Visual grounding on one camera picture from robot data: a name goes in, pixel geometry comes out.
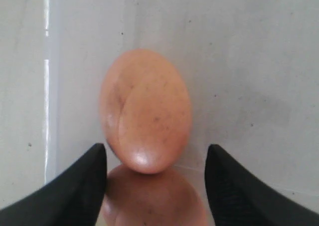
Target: brown egg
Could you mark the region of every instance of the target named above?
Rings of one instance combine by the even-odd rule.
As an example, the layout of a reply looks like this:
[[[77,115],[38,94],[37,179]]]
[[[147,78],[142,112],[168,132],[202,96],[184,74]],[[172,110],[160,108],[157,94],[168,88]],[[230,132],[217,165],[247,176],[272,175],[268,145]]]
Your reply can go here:
[[[100,116],[105,137],[131,169],[158,173],[171,166],[187,144],[191,103],[174,66],[145,49],[124,53],[102,84]]]
[[[144,175],[118,166],[108,175],[101,213],[108,226],[207,226],[198,194],[173,169]]]

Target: egg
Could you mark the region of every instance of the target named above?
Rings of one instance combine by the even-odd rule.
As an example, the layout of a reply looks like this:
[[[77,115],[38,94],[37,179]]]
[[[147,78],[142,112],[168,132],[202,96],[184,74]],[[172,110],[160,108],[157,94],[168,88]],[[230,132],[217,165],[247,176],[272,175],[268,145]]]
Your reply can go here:
[[[201,199],[173,169],[145,175],[118,166],[108,175],[101,215],[108,226],[207,226]]]
[[[160,54],[125,52],[103,81],[100,118],[108,144],[125,165],[145,174],[161,172],[179,158],[189,138],[187,87]]]

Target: eggshell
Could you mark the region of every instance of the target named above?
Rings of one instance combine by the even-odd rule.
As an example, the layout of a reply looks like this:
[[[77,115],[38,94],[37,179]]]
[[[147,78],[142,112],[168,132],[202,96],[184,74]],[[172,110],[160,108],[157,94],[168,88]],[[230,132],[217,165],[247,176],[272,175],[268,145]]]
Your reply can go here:
[[[195,189],[175,170],[139,174],[124,165],[108,175],[101,207],[108,226],[206,226]]]
[[[100,116],[117,157],[146,174],[171,166],[191,129],[191,103],[180,74],[145,49],[128,51],[113,63],[101,88]]]

